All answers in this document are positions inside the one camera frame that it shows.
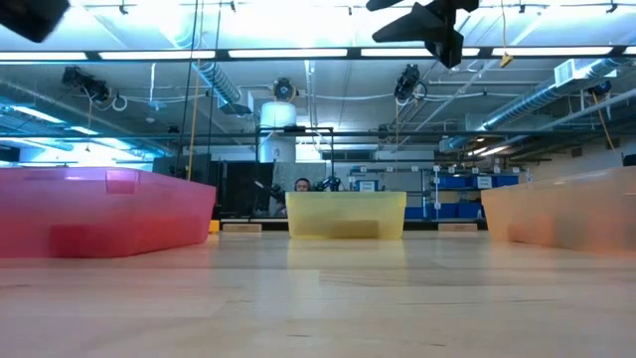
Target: light wood surface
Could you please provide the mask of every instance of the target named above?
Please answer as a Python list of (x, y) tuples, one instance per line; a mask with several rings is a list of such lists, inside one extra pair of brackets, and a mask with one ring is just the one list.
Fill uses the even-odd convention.
[(634, 332), (634, 258), (483, 233), (0, 260), (2, 358), (633, 358)]

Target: cylindrical white tank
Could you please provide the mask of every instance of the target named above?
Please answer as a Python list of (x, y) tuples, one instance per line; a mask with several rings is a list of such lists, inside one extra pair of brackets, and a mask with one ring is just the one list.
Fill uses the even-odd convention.
[[(268, 102), (260, 108), (261, 127), (284, 127), (292, 124), (296, 124), (296, 107), (293, 104)], [(296, 138), (278, 137), (274, 133), (260, 146), (258, 158), (261, 163), (296, 162)]]

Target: yellow plastic bin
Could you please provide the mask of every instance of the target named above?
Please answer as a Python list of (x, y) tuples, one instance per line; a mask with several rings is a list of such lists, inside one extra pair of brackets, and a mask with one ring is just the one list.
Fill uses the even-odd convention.
[(292, 239), (400, 239), (404, 192), (287, 193)]

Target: red plastic bin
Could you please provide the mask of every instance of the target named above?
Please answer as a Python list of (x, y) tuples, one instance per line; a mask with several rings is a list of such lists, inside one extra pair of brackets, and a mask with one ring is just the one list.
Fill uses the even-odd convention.
[(0, 258), (116, 258), (199, 244), (216, 191), (135, 169), (0, 169)]

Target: person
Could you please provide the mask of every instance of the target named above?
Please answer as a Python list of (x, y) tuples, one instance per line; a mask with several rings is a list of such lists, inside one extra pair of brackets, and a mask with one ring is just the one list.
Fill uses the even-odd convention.
[(309, 188), (311, 188), (311, 183), (305, 178), (299, 178), (294, 184), (294, 190), (297, 192), (308, 192)]

